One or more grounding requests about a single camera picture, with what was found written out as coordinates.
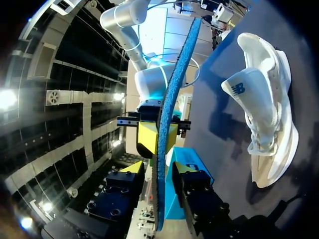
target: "robotic arm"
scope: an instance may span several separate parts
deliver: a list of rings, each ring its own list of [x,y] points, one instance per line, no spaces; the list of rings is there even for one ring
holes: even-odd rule
[[[154,54],[145,56],[138,36],[132,26],[145,21],[148,5],[165,2],[165,0],[127,0],[120,5],[105,11],[100,18],[101,26],[111,33],[131,59],[137,73],[135,83],[140,94],[140,105],[159,107],[175,63],[155,58]]]

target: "shoelace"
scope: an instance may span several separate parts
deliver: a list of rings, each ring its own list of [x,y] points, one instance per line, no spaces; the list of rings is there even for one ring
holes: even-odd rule
[[[250,128],[252,134],[251,134],[251,143],[248,146],[248,153],[252,155],[258,155],[258,156],[273,156],[277,152],[277,132],[280,130],[280,120],[281,120],[281,115],[282,115],[282,106],[280,103],[278,103],[278,109],[277,109],[277,121],[276,124],[273,126],[274,129],[274,136],[272,143],[264,149],[261,149],[260,147],[260,137],[258,134],[258,130],[256,126],[254,125],[253,120],[250,120],[248,115],[245,113],[245,120],[247,126]]]

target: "machine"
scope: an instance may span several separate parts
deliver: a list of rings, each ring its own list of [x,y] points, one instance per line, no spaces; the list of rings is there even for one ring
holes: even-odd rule
[[[44,239],[124,239],[144,182],[142,161],[120,171],[112,171],[101,182],[104,187],[88,202],[88,214],[69,209],[44,226]],[[175,148],[166,177],[166,218],[185,218],[194,239],[285,238],[275,226],[288,204],[281,201],[270,215],[244,215],[230,219],[231,205],[216,194],[213,178],[191,149]]]
[[[158,122],[161,120],[166,89],[169,88],[170,80],[177,63],[165,62],[154,54],[145,55],[140,40],[132,29],[132,26],[145,21],[149,4],[161,2],[163,1],[127,0],[105,11],[100,18],[101,26],[110,32],[123,46],[137,70],[135,83],[141,97],[141,102],[136,112],[130,112],[128,116],[119,117],[118,125],[137,127],[138,152],[145,158],[153,158],[154,161],[159,159],[160,127]],[[267,121],[265,116],[260,116],[261,120],[263,120],[262,126],[264,130],[262,132],[265,135],[261,137],[258,131],[262,128],[258,126],[260,122],[256,123],[256,127],[250,127],[252,129],[252,144],[248,148],[248,151],[250,150],[251,155],[257,155],[256,157],[268,157],[266,159],[269,159],[269,157],[276,159],[277,156],[277,158],[280,158],[279,161],[282,161],[286,157],[287,152],[290,152],[291,155],[289,154],[287,156],[288,159],[286,159],[289,162],[289,158],[295,154],[298,142],[290,142],[292,138],[291,129],[294,126],[291,120],[286,120],[286,118],[289,118],[290,110],[289,100],[285,98],[287,89],[281,86],[280,82],[277,84],[277,87],[271,85],[269,89],[273,89],[273,91],[276,89],[277,91],[269,97],[268,95],[261,97],[261,100],[254,102],[254,104],[249,104],[250,100],[247,99],[250,95],[244,94],[247,86],[247,89],[250,89],[251,92],[258,87],[260,88],[260,86],[257,87],[257,84],[253,82],[254,79],[258,78],[260,81],[265,82],[265,84],[269,83],[269,81],[271,81],[270,83],[275,82],[276,78],[281,79],[280,77],[284,74],[281,74],[279,71],[279,66],[281,69],[282,64],[279,64],[281,61],[278,61],[283,59],[283,57],[279,56],[278,54],[280,53],[277,53],[274,49],[271,48],[269,50],[270,46],[259,37],[246,35],[246,38],[250,38],[251,43],[254,43],[251,45],[256,48],[256,51],[253,49],[253,52],[249,52],[249,49],[242,46],[248,70],[243,70],[239,75],[235,74],[225,81],[221,87],[242,106],[247,115],[248,125],[252,125],[254,120],[258,120],[256,115],[259,115],[254,111],[260,105],[271,106],[269,111],[275,115],[270,116],[269,122],[271,125],[264,122]],[[185,78],[181,85],[182,87],[185,86]],[[273,106],[268,102],[272,104],[279,103],[278,106]],[[166,150],[166,153],[174,145],[176,135],[189,130],[191,125],[191,122],[181,121],[178,115],[175,114],[168,121],[168,128],[165,129],[167,131],[167,142],[164,144],[164,151]],[[162,208],[165,207],[166,219],[185,218],[193,238],[199,239],[284,237],[275,226],[275,222],[290,202],[303,195],[297,195],[287,202],[281,201],[267,217],[254,216],[248,219],[245,216],[240,216],[236,219],[230,219],[228,214],[231,210],[231,205],[223,202],[216,192],[214,192],[214,180],[196,152],[192,149],[176,148],[174,149],[173,157],[174,159],[170,162],[164,184],[164,203],[157,199],[157,191],[153,190],[154,206],[156,207],[156,204],[160,204]],[[289,165],[286,161],[283,167],[279,169],[280,172],[276,172],[274,178],[270,182],[262,184],[261,187],[274,183],[280,177],[279,175],[284,173]],[[157,165],[154,168],[155,171],[153,172],[157,173]],[[128,222],[138,203],[143,182],[144,166],[142,162],[119,172],[112,172],[112,174],[107,176],[106,184],[96,200],[87,204],[87,216],[77,216],[77,212],[70,210],[67,214],[47,224],[43,229],[43,237],[82,239],[125,238]],[[158,217],[159,215],[155,209],[156,226],[158,224]]]

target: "shoe sole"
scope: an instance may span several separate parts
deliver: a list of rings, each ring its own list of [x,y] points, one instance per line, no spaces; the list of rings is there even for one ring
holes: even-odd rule
[[[287,118],[288,114],[290,114],[290,117],[291,117],[291,106],[290,106],[290,101],[287,95],[288,89],[291,84],[291,73],[290,73],[288,59],[285,53],[282,51],[277,51],[277,53],[279,55],[280,63],[284,67],[284,72],[285,72],[285,86],[286,86],[285,91],[286,92],[284,92],[283,97],[287,97],[287,98],[283,100],[283,103],[286,104],[283,111],[285,111],[284,112],[286,114],[285,118]],[[251,157],[252,180],[253,182],[256,182],[259,188],[268,187],[272,185],[273,183],[275,183],[276,181],[278,181],[281,178],[281,176],[286,172],[286,170],[288,169],[289,165],[291,164],[294,158],[294,155],[296,153],[297,146],[298,146],[299,134],[291,119],[290,119],[290,122],[288,121],[288,123],[291,124],[289,144],[286,147],[285,152],[281,152],[281,155],[283,155],[282,157],[284,158],[279,160],[277,159],[277,163],[278,163],[277,167],[275,166],[275,168],[273,168],[274,166],[273,164],[275,163],[274,159],[276,156],[280,158],[281,157],[280,155],[276,154],[272,157],[261,157],[261,156],[252,155]],[[284,137],[284,134],[279,134],[278,138],[280,142],[282,141],[283,137]]]

